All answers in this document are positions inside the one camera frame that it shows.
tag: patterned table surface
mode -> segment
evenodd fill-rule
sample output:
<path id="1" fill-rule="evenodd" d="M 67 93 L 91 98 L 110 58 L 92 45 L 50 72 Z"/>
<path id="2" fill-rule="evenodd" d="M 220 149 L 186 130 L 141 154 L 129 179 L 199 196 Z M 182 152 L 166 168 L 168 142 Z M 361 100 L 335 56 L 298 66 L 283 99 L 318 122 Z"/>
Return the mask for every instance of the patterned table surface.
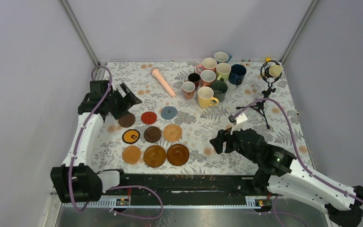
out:
<path id="1" fill-rule="evenodd" d="M 218 155 L 209 140 L 214 138 L 220 129 L 232 126 L 228 120 L 230 114 L 235 114 L 237 106 L 245 106 L 255 99 L 262 98 L 261 91 L 267 88 L 265 81 L 259 77 L 261 62 L 241 63 L 247 68 L 247 75 L 240 86 L 227 82 L 229 89 L 226 98 L 218 106 L 202 109 L 197 102 L 197 93 L 193 99 L 186 100 L 182 95 L 182 84 L 186 75 L 195 70 L 198 62 L 109 62 L 108 68 L 113 75 L 113 86 L 124 82 L 143 103 L 130 108 L 135 114 L 136 122 L 130 128 L 122 128 L 118 122 L 109 115 L 102 127 L 93 153 L 92 169 L 94 171 L 122 168 L 126 173 L 145 174 L 218 174 L 218 175 L 253 175 L 258 167 L 237 152 Z M 151 67 L 158 67 L 174 89 L 176 97 L 172 98 L 159 82 L 150 74 Z M 311 166 L 310 157 L 304 141 L 303 132 L 290 95 L 286 78 L 283 74 L 275 83 L 276 92 L 271 98 L 277 100 L 292 123 L 300 155 L 303 161 Z M 164 120 L 161 110 L 165 106 L 174 106 L 178 113 L 171 120 Z M 153 124 L 164 129 L 169 124 L 177 124 L 183 129 L 182 138 L 175 143 L 166 141 L 163 137 L 156 143 L 144 140 L 143 133 L 149 125 L 141 121 L 141 115 L 146 111 L 155 112 L 158 116 Z M 266 129 L 265 121 L 254 110 L 248 109 L 246 128 L 253 128 L 263 135 L 268 143 L 280 146 L 294 153 L 287 123 L 280 110 L 273 103 L 265 103 L 265 112 L 268 117 L 270 130 Z M 140 139 L 133 145 L 141 149 L 141 158 L 136 164 L 127 164 L 122 160 L 123 150 L 130 146 L 122 141 L 122 134 L 128 129 L 136 129 L 141 133 Z M 190 158 L 183 166 L 172 166 L 166 161 L 158 168 L 148 167 L 143 160 L 143 153 L 149 146 L 157 144 L 167 150 L 172 144 L 184 144 L 190 150 Z"/>

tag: dark blue mug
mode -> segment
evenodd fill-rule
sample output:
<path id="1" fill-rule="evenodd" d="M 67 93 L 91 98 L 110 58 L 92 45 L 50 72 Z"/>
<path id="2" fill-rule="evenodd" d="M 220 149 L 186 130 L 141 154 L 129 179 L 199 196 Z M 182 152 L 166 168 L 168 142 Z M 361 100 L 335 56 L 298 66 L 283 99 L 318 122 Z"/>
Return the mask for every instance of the dark blue mug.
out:
<path id="1" fill-rule="evenodd" d="M 229 75 L 229 82 L 234 85 L 242 84 L 246 73 L 247 69 L 245 68 L 245 66 L 242 66 L 240 64 L 233 65 Z"/>

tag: coaster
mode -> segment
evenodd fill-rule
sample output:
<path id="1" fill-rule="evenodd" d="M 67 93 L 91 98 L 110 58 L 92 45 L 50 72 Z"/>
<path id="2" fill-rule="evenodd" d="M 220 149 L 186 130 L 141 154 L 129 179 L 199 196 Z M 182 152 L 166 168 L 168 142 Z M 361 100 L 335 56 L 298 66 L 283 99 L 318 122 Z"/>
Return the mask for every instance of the coaster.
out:
<path id="1" fill-rule="evenodd" d="M 121 157 L 125 163 L 134 164 L 140 159 L 141 150 L 136 146 L 128 146 L 123 150 Z"/>
<path id="2" fill-rule="evenodd" d="M 145 112 L 142 114 L 141 120 L 145 124 L 153 124 L 156 122 L 156 114 L 154 112 Z"/>
<path id="3" fill-rule="evenodd" d="M 124 132 L 122 139 L 123 142 L 133 144 L 140 138 L 140 132 L 135 129 L 130 129 Z"/>
<path id="4" fill-rule="evenodd" d="M 128 128 L 134 125 L 136 122 L 136 117 L 132 113 L 127 113 L 118 120 L 119 125 L 123 128 Z"/>
<path id="5" fill-rule="evenodd" d="M 182 137 L 183 130 L 177 124 L 169 124 L 164 128 L 164 138 L 169 142 L 176 142 Z"/>
<path id="6" fill-rule="evenodd" d="M 144 139 L 147 142 L 155 143 L 162 137 L 162 131 L 155 126 L 147 128 L 144 132 Z"/>
<path id="7" fill-rule="evenodd" d="M 187 163 L 190 157 L 189 149 L 182 144 L 174 144 L 169 147 L 166 157 L 170 164 L 174 166 L 182 166 Z"/>
<path id="8" fill-rule="evenodd" d="M 173 119 L 177 114 L 177 109 L 173 106 L 166 106 L 161 111 L 161 117 L 165 120 Z"/>
<path id="9" fill-rule="evenodd" d="M 148 147 L 144 152 L 144 162 L 147 166 L 157 168 L 166 161 L 165 149 L 158 145 Z"/>

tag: red coaster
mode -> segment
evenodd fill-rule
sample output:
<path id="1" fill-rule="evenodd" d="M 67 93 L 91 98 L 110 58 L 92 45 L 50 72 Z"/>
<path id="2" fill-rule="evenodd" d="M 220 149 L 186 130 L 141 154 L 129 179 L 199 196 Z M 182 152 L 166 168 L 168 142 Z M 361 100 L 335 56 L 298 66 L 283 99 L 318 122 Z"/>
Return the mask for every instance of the red coaster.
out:
<path id="1" fill-rule="evenodd" d="M 156 114 L 154 112 L 145 112 L 141 116 L 141 120 L 145 124 L 153 124 L 156 122 Z"/>

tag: gray wall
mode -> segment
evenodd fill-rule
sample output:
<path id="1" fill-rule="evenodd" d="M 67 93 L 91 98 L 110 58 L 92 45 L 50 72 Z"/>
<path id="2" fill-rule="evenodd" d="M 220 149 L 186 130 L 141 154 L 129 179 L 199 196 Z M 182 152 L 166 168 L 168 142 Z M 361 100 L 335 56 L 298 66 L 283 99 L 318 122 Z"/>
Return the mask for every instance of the gray wall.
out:
<path id="1" fill-rule="evenodd" d="M 363 186 L 363 1 L 321 0 L 285 71 L 317 168 Z"/>
<path id="2" fill-rule="evenodd" d="M 0 227 L 34 227 L 93 65 L 55 0 L 0 0 Z"/>
<path id="3" fill-rule="evenodd" d="M 311 0 L 69 0 L 102 61 L 280 59 Z"/>

